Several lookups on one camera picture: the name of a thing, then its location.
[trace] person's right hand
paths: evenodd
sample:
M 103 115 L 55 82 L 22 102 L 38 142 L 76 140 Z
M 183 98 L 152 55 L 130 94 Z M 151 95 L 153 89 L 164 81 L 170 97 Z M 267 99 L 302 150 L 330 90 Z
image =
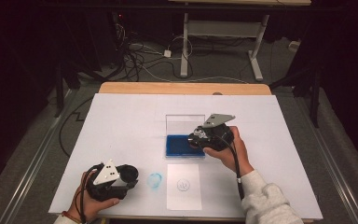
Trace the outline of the person's right hand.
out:
M 240 137 L 240 132 L 238 131 L 238 128 L 235 126 L 229 127 L 232 133 L 234 134 L 234 140 L 231 144 L 231 146 L 236 149 L 237 151 L 237 157 L 238 162 L 240 165 L 240 175 L 247 175 L 250 172 L 254 170 L 252 165 L 249 162 L 248 159 L 248 152 L 246 151 L 246 146 L 243 140 Z M 235 161 L 234 157 L 230 151 L 230 149 L 227 147 L 223 149 L 222 151 L 216 151 L 210 147 L 205 147 L 204 152 L 212 157 L 215 157 L 222 161 L 222 163 L 230 170 L 235 171 Z

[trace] desk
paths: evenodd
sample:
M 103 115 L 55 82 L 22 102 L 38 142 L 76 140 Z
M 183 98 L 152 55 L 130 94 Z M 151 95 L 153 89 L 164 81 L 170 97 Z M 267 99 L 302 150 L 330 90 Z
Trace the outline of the desk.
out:
M 209 95 L 214 92 L 231 95 Z M 265 85 L 250 84 L 104 83 L 94 97 L 49 212 L 57 214 L 69 206 L 72 198 L 69 192 L 75 191 L 78 177 L 85 170 L 113 159 L 116 165 L 127 163 L 137 167 L 139 182 L 119 206 L 103 210 L 100 216 L 244 220 L 235 174 L 219 160 L 164 156 L 167 115 L 212 112 L 235 114 L 237 117 L 227 125 L 240 128 L 252 164 L 268 182 L 282 187 L 303 218 L 322 218 L 275 96 L 270 95 Z M 277 152 L 284 157 L 277 157 Z M 201 210 L 167 209 L 166 177 L 170 164 L 199 166 Z M 147 185 L 152 174 L 162 176 L 159 189 Z
M 191 3 L 217 3 L 217 4 L 238 4 L 238 5 L 283 5 L 283 6 L 309 6 L 310 0 L 172 0 L 174 2 Z M 185 13 L 183 32 L 183 53 L 181 61 L 181 77 L 187 77 L 188 49 L 187 42 L 189 35 L 214 35 L 234 37 L 255 37 L 255 47 L 248 51 L 249 60 L 257 81 L 263 80 L 260 66 L 257 62 L 257 52 L 260 49 L 264 32 L 267 28 L 269 15 L 264 15 L 261 22 L 237 22 L 237 21 L 191 21 L 188 13 Z

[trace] blue stain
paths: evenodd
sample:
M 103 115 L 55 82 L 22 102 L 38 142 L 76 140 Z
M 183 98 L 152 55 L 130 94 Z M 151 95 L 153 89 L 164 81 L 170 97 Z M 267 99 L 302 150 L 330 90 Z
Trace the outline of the blue stain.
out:
M 161 183 L 162 176 L 158 173 L 153 173 L 147 178 L 147 185 L 151 189 L 158 189 L 159 184 Z

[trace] stamped symbol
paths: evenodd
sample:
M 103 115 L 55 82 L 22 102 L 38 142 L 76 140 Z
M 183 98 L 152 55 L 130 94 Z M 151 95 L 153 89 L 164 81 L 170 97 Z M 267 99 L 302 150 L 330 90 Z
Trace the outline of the stamped symbol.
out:
M 180 191 L 187 191 L 190 189 L 190 182 L 186 179 L 180 179 L 177 183 L 177 187 Z

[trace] forearm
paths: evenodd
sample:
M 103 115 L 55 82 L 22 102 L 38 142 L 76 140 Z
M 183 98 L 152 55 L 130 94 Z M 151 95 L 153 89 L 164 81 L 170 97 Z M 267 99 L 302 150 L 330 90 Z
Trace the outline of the forearm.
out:
M 241 177 L 246 223 L 303 223 L 275 184 L 267 184 L 256 171 Z

